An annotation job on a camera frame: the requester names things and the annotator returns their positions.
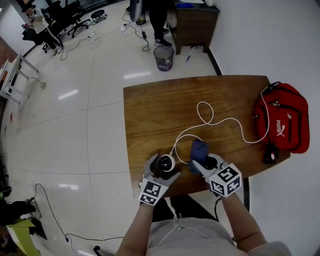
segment red backpack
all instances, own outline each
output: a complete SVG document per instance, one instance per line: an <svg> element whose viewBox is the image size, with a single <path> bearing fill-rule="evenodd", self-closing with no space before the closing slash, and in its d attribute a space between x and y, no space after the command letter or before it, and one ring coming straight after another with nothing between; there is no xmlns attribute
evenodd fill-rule
<svg viewBox="0 0 320 256"><path fill-rule="evenodd" d="M270 119L269 132L262 141L291 153L306 152L310 141L306 99L291 85L281 82L271 84L262 96ZM268 128L266 105L260 97L253 110L259 138Z"/></svg>

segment wooden table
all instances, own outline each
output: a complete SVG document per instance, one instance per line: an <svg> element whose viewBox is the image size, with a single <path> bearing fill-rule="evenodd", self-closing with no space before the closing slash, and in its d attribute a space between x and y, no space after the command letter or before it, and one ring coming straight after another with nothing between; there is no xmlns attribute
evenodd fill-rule
<svg viewBox="0 0 320 256"><path fill-rule="evenodd" d="M126 145L134 198L139 195L139 180L143 176L145 162L155 153L168 154L177 136L184 129L202 124L197 114L197 103L205 101L214 110L213 122L237 118L248 141L258 139L252 120L253 107L260 92L270 83L266 76L222 75L202 76L159 81L123 89ZM204 120L209 121L211 110L206 105L199 108ZM225 121L217 126L203 126L189 131L209 143L209 152L234 163L242 177L260 173L272 165L263 163L266 145L248 144L242 140L235 121ZM190 159L192 137L184 137L177 144L179 156L185 162ZM281 150L277 163L290 157ZM190 194L207 189L201 176L177 161L182 173L167 191L167 196Z"/></svg>

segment black mesh trash can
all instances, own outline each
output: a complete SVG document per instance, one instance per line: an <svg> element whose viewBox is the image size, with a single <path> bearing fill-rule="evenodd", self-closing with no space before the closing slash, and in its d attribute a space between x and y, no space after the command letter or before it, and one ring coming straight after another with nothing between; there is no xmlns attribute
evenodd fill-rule
<svg viewBox="0 0 320 256"><path fill-rule="evenodd" d="M153 51L155 62L160 71L169 71L174 62L175 51L171 47L159 46Z"/></svg>

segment black baseboard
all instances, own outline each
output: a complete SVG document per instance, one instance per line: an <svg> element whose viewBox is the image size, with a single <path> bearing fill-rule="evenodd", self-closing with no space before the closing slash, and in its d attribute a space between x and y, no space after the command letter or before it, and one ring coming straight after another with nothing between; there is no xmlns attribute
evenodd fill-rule
<svg viewBox="0 0 320 256"><path fill-rule="evenodd" d="M124 1L124 0L112 0L112 1L104 1L104 2L99 2L96 4L92 4L91 6L84 8L84 13L87 14L87 13L90 13L90 12L95 11L97 9L100 9L102 7L109 6L109 5L112 5L112 4L121 2L121 1Z"/></svg>
<svg viewBox="0 0 320 256"><path fill-rule="evenodd" d="M210 48L208 47L207 49L207 54L208 57L213 65L214 71L216 72L217 76L222 76L221 70L218 66L218 63L214 57L214 55L212 54ZM243 203L245 208L250 211L250 189L249 189L249 179L248 178L244 178L243 181Z"/></svg>
<svg viewBox="0 0 320 256"><path fill-rule="evenodd" d="M38 45L32 46L24 55L23 57L26 57L29 53L31 53Z"/></svg>
<svg viewBox="0 0 320 256"><path fill-rule="evenodd" d="M217 76L222 76L222 73L221 73L221 70L220 70L220 68L218 66L218 63L216 62L216 59L215 59L214 55L212 54L212 52L211 52L209 47L207 49L207 54L208 54L209 59L210 59L212 65L213 65L213 68L214 68L214 71L216 72L216 75Z"/></svg>

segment white shirt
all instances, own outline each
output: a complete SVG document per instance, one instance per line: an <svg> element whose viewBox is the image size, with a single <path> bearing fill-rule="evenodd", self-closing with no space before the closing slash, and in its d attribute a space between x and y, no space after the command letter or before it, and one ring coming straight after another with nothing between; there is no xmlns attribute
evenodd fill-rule
<svg viewBox="0 0 320 256"><path fill-rule="evenodd" d="M37 34L49 27L49 24L46 22L46 19L40 9L35 9L33 11L33 15L29 16L28 18L30 24L32 24L32 28Z"/></svg>
<svg viewBox="0 0 320 256"><path fill-rule="evenodd" d="M237 249L226 229L217 221L200 218L183 218L182 221L185 226L193 230L181 227L180 230L172 231L174 220L153 223L146 255L291 256L289 249L282 242L270 242L245 253Z"/></svg>

